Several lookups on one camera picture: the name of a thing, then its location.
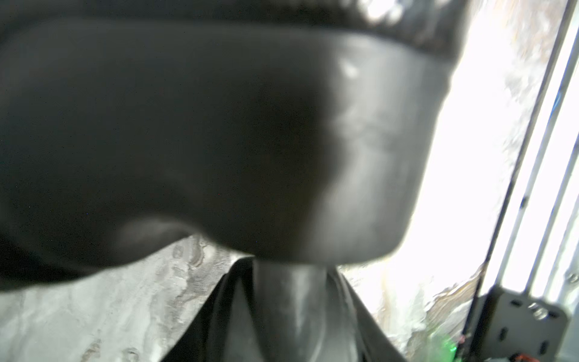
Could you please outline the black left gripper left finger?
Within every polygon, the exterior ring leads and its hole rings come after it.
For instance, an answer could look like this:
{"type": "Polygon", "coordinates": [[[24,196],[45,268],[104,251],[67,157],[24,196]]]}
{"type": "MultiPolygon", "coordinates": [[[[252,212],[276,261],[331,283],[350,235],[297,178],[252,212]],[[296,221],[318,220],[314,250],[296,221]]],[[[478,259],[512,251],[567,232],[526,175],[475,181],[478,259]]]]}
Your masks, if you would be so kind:
{"type": "Polygon", "coordinates": [[[219,280],[193,322],[164,361],[221,361],[235,285],[252,275],[252,259],[239,259],[219,280]]]}

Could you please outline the black ribbed hard-shell suitcase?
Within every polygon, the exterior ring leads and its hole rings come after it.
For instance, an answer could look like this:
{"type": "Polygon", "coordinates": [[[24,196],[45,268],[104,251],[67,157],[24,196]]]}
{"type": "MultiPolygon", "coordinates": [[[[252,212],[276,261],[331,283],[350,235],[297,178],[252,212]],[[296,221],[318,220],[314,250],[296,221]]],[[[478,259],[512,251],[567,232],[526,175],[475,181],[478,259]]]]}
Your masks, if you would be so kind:
{"type": "Polygon", "coordinates": [[[330,270],[401,243],[468,1],[3,1],[1,288],[195,232],[245,253],[221,361],[355,361],[330,270]]]}

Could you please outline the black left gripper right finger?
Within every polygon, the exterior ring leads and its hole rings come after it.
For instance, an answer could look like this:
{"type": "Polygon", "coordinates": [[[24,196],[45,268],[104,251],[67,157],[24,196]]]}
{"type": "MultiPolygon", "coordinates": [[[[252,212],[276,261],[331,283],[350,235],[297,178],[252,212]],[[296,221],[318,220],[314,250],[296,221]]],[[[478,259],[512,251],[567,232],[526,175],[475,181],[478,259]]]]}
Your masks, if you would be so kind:
{"type": "Polygon", "coordinates": [[[345,313],[347,334],[354,338],[355,361],[406,361],[387,336],[382,332],[360,297],[343,274],[330,270],[345,313]]]}

